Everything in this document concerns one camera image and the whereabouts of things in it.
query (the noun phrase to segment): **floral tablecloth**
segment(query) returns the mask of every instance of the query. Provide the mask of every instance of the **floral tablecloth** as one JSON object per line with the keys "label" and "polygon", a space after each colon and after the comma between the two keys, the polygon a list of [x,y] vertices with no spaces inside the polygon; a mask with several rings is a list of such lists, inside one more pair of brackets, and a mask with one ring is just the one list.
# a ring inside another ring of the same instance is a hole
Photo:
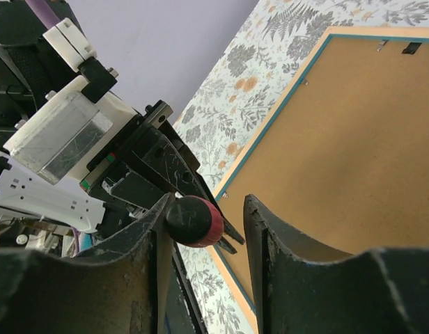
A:
{"label": "floral tablecloth", "polygon": [[[333,25],[429,26],[429,1],[260,0],[174,125],[212,190]],[[209,253],[182,256],[209,333],[252,333]]]}

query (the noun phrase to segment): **purple cable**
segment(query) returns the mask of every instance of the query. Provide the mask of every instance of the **purple cable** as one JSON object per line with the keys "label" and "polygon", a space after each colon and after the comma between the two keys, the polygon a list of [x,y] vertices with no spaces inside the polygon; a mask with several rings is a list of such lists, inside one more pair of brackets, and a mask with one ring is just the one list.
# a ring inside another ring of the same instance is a hole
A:
{"label": "purple cable", "polygon": [[60,23],[60,19],[45,0],[26,0],[33,14],[46,26],[47,30]]}
{"label": "purple cable", "polygon": [[75,241],[75,255],[80,253],[80,240],[78,231],[76,228],[72,228],[72,233],[74,233],[74,241]]}

